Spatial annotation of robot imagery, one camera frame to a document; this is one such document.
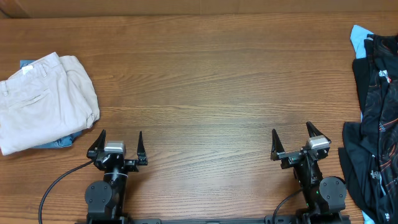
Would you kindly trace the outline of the black orange patterned t-shirt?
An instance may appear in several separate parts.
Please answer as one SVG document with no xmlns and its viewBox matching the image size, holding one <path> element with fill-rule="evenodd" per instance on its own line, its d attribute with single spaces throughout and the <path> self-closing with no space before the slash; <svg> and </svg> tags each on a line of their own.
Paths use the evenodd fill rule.
<svg viewBox="0 0 398 224">
<path fill-rule="evenodd" d="M 397 37 L 368 35 L 363 122 L 343 125 L 340 164 L 348 192 L 374 223 L 397 223 Z"/>
</svg>

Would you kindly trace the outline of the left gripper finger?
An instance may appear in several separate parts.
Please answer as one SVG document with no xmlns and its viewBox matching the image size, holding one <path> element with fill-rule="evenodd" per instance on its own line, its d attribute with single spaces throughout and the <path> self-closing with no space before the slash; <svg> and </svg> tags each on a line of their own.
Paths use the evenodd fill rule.
<svg viewBox="0 0 398 224">
<path fill-rule="evenodd" d="M 146 154 L 145 148 L 144 148 L 144 142 L 143 142 L 143 137 L 142 137 L 142 132 L 139 132 L 139 140 L 138 140 L 138 145 L 137 145 L 137 155 L 138 156 L 144 156 Z"/>
<path fill-rule="evenodd" d="M 105 140 L 106 140 L 106 130 L 103 129 L 98 138 L 96 139 L 96 141 L 88 148 L 88 151 L 96 151 L 96 150 L 102 151 L 104 149 Z"/>
</svg>

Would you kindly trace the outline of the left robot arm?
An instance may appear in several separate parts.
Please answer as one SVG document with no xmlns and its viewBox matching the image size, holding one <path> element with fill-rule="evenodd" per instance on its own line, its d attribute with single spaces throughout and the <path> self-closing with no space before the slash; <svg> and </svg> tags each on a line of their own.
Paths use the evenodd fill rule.
<svg viewBox="0 0 398 224">
<path fill-rule="evenodd" d="M 88 205 L 87 223 L 132 223 L 123 211 L 127 179 L 130 172 L 138 172 L 148 165 L 142 134 L 137 145 L 137 159 L 126 159 L 123 141 L 107 141 L 103 130 L 86 154 L 93 165 L 104 172 L 103 180 L 90 184 L 85 192 Z"/>
</svg>

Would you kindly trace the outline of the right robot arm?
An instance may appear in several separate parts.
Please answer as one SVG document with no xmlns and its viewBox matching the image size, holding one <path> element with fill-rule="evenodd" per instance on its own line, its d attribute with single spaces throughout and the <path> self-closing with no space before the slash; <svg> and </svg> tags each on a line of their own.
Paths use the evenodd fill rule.
<svg viewBox="0 0 398 224">
<path fill-rule="evenodd" d="M 318 161 L 328 156 L 331 140 L 311 122 L 306 122 L 309 138 L 299 151 L 286 152 L 275 129 L 272 130 L 271 160 L 281 161 L 281 168 L 293 168 L 294 176 L 300 184 L 298 191 L 286 197 L 275 208 L 267 223 L 350 223 L 349 216 L 341 211 L 346 208 L 347 189 L 345 181 L 336 176 L 324 177 Z M 294 215 L 279 215 L 285 202 L 303 194 L 306 207 L 298 209 Z"/>
</svg>

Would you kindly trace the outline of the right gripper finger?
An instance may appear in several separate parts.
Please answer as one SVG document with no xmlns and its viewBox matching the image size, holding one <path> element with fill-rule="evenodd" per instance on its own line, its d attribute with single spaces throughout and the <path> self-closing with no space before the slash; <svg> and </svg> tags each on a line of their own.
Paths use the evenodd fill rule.
<svg viewBox="0 0 398 224">
<path fill-rule="evenodd" d="M 272 147 L 271 147 L 271 160 L 280 160 L 280 157 L 285 154 L 284 147 L 280 141 L 279 135 L 275 129 L 272 130 Z"/>
<path fill-rule="evenodd" d="M 308 131 L 308 135 L 312 138 L 312 137 L 316 137 L 316 136 L 323 136 L 325 137 L 328 142 L 331 142 L 330 138 L 328 138 L 326 135 L 324 135 L 321 131 L 319 131 L 313 124 L 311 121 L 307 121 L 306 122 L 306 126 L 307 126 L 307 131 Z"/>
</svg>

